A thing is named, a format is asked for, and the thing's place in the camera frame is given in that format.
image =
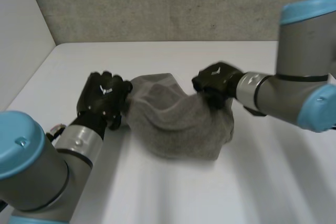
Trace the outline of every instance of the white wall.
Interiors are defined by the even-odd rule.
[[[0,0],[0,111],[54,47],[35,0]]]

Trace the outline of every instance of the white table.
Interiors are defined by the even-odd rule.
[[[48,131],[75,118],[92,71],[125,79],[171,72],[191,94],[191,79],[214,62],[273,73],[275,59],[275,42],[63,44],[9,109],[30,114]],[[233,141],[215,162],[158,158],[129,130],[108,132],[71,223],[336,223],[336,132],[256,118],[236,102],[233,111]]]

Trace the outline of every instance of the gray wall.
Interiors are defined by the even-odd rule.
[[[87,41],[276,40],[297,0],[37,0],[57,44]]]

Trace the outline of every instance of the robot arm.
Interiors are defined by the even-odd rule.
[[[78,116],[55,147],[29,115],[0,113],[0,198],[15,208],[10,224],[70,221],[105,129],[119,127],[131,90],[132,84],[120,76],[92,73],[77,104]]]
[[[210,105],[236,98],[253,115],[270,115],[322,132],[336,124],[336,0],[308,0],[283,8],[276,74],[246,72],[219,62],[193,79]]]

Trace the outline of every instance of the gray cloth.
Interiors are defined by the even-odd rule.
[[[139,76],[131,82],[123,115],[151,152],[215,160],[232,139],[232,99],[222,110],[211,110],[201,94],[185,94],[170,73]]]

